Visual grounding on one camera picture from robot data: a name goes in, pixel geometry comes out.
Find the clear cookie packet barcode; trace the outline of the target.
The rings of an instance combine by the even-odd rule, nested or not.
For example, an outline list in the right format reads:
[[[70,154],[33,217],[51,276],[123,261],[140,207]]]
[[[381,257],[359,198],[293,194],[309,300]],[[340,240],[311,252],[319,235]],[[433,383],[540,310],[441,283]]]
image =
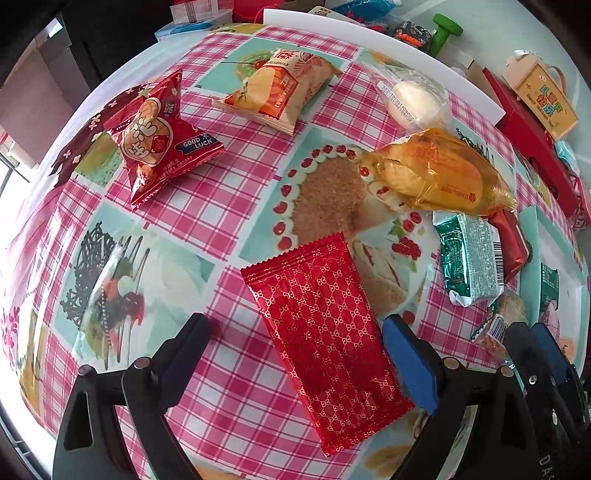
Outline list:
[[[470,340],[497,360],[506,361],[509,359],[503,343],[506,331],[514,323],[526,322],[524,301],[519,295],[508,291],[487,308],[484,322],[475,329]]]

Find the dark green snack packet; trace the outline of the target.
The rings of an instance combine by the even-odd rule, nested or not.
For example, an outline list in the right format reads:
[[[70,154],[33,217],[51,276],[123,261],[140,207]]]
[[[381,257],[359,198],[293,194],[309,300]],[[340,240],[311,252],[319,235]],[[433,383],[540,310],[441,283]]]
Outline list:
[[[544,263],[541,264],[541,296],[540,311],[542,312],[548,302],[556,300],[559,305],[559,273]]]

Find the small red box packet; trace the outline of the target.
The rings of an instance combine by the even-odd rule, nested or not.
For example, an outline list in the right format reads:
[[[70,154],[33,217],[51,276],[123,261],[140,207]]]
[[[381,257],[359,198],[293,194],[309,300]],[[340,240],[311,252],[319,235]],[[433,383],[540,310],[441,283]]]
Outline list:
[[[502,247],[505,283],[509,283],[532,258],[532,246],[525,238],[515,213],[500,210],[488,218],[498,233]]]

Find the silver green cracker packet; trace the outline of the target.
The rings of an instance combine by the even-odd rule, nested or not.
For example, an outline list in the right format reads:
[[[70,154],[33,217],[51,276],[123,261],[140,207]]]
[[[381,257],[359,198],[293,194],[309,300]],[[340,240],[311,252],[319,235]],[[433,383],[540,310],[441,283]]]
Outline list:
[[[461,307],[490,306],[504,292],[504,265],[498,230],[464,213],[436,211],[444,285],[450,301]]]

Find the red patterned foil packet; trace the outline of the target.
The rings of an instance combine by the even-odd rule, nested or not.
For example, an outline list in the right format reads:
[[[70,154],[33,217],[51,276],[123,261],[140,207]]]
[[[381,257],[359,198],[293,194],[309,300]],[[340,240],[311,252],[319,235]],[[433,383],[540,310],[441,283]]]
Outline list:
[[[413,409],[342,233],[240,272],[325,456]]]

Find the orange bread packet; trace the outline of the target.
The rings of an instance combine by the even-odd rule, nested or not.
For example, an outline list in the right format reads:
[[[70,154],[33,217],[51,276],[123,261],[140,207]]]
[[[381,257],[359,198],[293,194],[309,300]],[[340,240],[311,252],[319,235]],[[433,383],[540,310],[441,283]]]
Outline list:
[[[411,208],[489,217],[518,206],[488,160],[443,129],[384,145],[363,156],[362,166]]]

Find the clear bag white bun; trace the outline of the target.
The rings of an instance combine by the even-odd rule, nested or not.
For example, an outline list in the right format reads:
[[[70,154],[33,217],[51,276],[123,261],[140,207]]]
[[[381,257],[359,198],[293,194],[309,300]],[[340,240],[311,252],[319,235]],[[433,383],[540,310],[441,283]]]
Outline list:
[[[416,70],[391,65],[370,67],[369,75],[389,114],[407,132],[453,130],[449,95],[439,83]]]

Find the red good luck snack bag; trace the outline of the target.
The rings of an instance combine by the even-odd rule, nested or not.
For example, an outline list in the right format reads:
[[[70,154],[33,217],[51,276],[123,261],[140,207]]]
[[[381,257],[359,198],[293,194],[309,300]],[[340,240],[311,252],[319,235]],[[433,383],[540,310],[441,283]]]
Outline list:
[[[130,118],[109,129],[124,160],[133,210],[224,151],[217,138],[181,118],[181,82],[177,69],[153,87]]]

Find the orange swiss roll packet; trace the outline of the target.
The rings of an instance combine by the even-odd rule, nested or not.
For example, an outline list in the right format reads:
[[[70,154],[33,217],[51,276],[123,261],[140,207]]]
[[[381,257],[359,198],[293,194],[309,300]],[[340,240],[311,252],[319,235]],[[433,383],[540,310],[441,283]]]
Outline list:
[[[212,105],[291,136],[305,105],[341,74],[320,55],[280,48],[238,90]]]

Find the round orange jelly cup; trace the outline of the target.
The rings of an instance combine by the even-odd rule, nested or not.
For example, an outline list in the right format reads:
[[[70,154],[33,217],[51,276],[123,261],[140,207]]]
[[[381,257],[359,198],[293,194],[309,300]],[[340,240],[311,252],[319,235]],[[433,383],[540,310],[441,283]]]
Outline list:
[[[574,363],[577,353],[577,345],[574,340],[570,337],[560,337],[558,345],[569,362]]]

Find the pink swiss roll packet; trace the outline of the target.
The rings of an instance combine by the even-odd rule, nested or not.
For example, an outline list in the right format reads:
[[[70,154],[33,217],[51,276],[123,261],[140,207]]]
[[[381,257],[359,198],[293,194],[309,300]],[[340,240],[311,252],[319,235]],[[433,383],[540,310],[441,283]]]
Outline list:
[[[558,317],[558,304],[556,300],[551,300],[548,302],[547,306],[544,308],[542,313],[540,314],[539,322],[543,323],[552,337],[558,341],[560,339],[560,320]]]

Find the pink patterned tin box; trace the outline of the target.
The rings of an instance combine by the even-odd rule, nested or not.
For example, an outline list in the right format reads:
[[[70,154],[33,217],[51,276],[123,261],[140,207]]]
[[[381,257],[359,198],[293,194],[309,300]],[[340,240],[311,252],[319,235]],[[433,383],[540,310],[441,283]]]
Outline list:
[[[577,204],[570,222],[574,231],[583,231],[591,225],[590,189],[581,177],[573,177],[572,183]]]

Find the blue wet wipes pack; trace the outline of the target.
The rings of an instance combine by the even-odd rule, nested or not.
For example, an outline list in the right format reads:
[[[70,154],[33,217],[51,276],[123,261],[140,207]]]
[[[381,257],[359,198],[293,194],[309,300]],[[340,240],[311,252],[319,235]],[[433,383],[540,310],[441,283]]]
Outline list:
[[[569,174],[578,177],[580,175],[580,168],[574,151],[568,142],[565,140],[555,141],[554,148],[558,158],[563,162]]]

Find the yellow handbag gift box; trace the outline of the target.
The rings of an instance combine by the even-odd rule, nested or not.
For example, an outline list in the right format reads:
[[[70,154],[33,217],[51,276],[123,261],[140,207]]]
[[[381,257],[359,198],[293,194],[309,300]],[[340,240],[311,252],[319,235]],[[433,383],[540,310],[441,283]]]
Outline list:
[[[579,118],[567,98],[562,70],[526,50],[508,58],[503,78],[555,141],[564,140]]]

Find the blue liquid bottle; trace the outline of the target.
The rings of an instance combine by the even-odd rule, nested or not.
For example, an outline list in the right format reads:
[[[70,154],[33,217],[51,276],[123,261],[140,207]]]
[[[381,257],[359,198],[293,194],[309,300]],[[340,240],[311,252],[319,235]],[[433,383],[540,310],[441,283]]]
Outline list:
[[[403,5],[401,0],[352,0],[331,10],[360,23],[386,17],[394,8]]]

